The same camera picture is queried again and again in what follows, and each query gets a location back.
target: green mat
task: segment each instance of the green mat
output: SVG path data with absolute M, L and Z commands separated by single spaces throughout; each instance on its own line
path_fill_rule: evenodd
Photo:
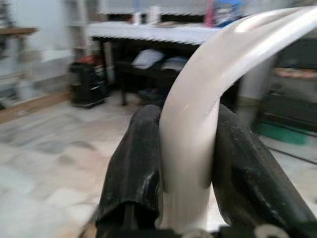
M 306 130 L 290 126 L 278 126 L 275 124 L 260 122 L 255 126 L 255 132 L 290 144 L 304 145 L 309 141 L 309 136 L 307 135 Z

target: marble floor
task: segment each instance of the marble floor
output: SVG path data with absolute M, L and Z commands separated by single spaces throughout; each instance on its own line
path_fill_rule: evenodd
M 76 238 L 99 202 L 109 159 L 139 108 L 114 94 L 91 110 L 67 102 L 0 125 L 0 237 Z M 317 166 L 273 155 L 317 215 Z M 210 229 L 224 224 L 213 194 Z

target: pink item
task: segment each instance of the pink item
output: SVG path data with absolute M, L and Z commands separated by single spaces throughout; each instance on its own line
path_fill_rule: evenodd
M 207 12 L 205 16 L 205 26 L 206 27 L 214 27 L 214 13 L 213 13 L 213 0 L 209 0 L 207 2 Z

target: white curved pipe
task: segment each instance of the white curved pipe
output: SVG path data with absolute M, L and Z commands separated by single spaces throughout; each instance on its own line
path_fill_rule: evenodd
M 200 46 L 176 79 L 160 118 L 161 227 L 207 229 L 219 99 L 247 71 L 317 26 L 317 7 L 261 13 Z

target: red object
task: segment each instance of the red object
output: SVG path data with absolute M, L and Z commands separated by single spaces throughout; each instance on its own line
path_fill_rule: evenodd
M 88 63 L 88 64 L 95 64 L 96 60 L 95 60 L 95 56 L 84 56 L 81 57 L 78 60 L 79 63 Z
M 213 0 L 208 0 L 207 3 L 207 12 L 205 16 L 205 26 L 206 27 L 214 27 L 214 8 L 213 8 Z

